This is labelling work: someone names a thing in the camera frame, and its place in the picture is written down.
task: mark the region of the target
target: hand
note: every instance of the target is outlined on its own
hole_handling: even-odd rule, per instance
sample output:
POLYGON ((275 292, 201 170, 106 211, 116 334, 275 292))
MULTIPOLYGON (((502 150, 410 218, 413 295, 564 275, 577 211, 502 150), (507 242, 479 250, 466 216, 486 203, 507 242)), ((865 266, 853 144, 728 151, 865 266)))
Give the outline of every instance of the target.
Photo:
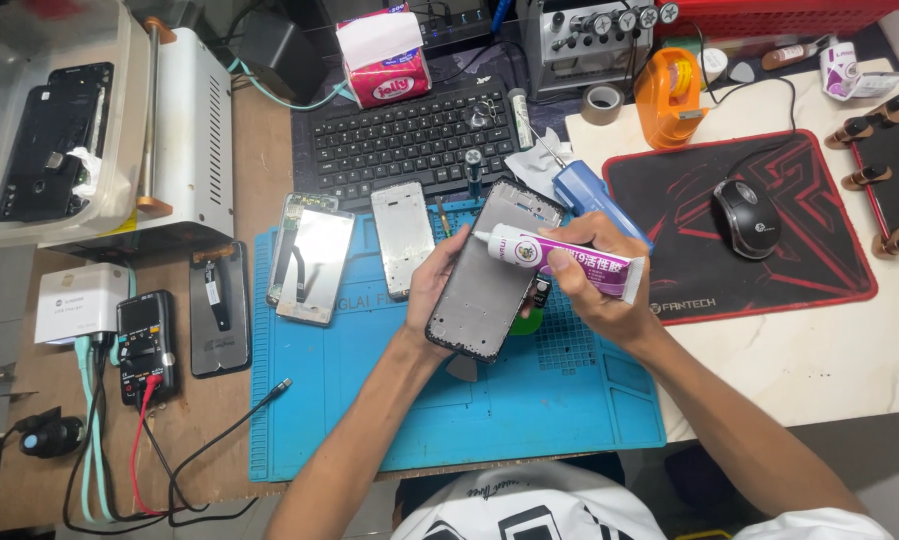
POLYGON ((628 258, 646 257, 642 279, 632 305, 606 296, 586 278, 579 262, 565 250, 549 252, 546 262, 553 270, 563 294, 569 297, 573 310, 601 337, 632 353, 654 332, 663 329, 660 320, 649 309, 649 248, 644 242, 622 232, 603 212, 589 212, 570 221, 565 227, 541 228, 539 234, 567 244, 586 244, 606 253, 628 258))
POLYGON ((470 226, 464 224, 459 227, 456 234, 442 240, 436 245, 436 249, 413 272, 413 279, 409 285, 409 305, 406 308, 406 322, 400 333, 421 353, 442 361, 450 355, 446 350, 426 337, 427 323, 436 301, 443 294, 450 273, 456 264, 456 257, 463 250, 463 244, 470 234, 470 226))

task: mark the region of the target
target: red basket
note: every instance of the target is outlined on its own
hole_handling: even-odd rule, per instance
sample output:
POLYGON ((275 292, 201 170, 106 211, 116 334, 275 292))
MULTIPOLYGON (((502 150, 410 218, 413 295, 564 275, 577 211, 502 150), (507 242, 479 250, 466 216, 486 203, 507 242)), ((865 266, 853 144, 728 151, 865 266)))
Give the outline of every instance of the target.
MULTIPOLYGON (((662 6, 666 0, 656 0, 662 6)), ((676 23, 658 25, 656 36, 689 35, 695 22, 708 38, 749 36, 848 36, 899 10, 899 0, 676 0, 676 23)))

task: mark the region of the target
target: computer mouse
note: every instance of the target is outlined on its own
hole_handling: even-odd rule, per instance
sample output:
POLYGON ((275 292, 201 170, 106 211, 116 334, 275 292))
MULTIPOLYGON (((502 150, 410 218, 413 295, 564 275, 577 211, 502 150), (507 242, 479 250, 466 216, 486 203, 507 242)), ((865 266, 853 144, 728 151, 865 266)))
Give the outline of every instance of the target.
POLYGON ((779 210, 766 191, 741 179, 724 179, 712 196, 726 215, 732 251, 747 259, 764 259, 780 243, 779 210))

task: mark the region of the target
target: blue silicone mat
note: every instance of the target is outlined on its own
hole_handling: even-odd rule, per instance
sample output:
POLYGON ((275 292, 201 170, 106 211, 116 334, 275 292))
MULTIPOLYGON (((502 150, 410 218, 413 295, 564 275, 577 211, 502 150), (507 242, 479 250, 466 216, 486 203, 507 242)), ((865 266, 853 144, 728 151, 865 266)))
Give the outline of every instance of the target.
MULTIPOLYGON (((474 201, 443 205, 450 227, 472 224, 474 201)), ((434 206, 437 241, 442 227, 434 206)), ((249 476, 292 480, 356 398, 406 304, 386 294, 372 215, 356 217, 342 284, 327 327, 276 316, 264 294, 276 229, 256 237, 251 405, 278 381, 289 390, 252 416, 249 476)), ((441 366, 406 415, 380 471, 659 447, 667 435, 652 378, 594 335, 554 287, 539 330, 507 338, 498 360, 479 364, 478 381, 441 366)))

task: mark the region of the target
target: digital multimeter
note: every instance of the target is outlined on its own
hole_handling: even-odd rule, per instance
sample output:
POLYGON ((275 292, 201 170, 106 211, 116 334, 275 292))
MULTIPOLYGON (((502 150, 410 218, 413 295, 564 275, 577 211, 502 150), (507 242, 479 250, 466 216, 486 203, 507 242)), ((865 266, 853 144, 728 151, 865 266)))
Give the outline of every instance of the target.
POLYGON ((123 405, 135 406, 146 377, 162 375, 152 399, 162 401, 176 393, 176 355, 173 353, 173 295, 166 290, 141 294, 116 306, 119 380, 123 405))

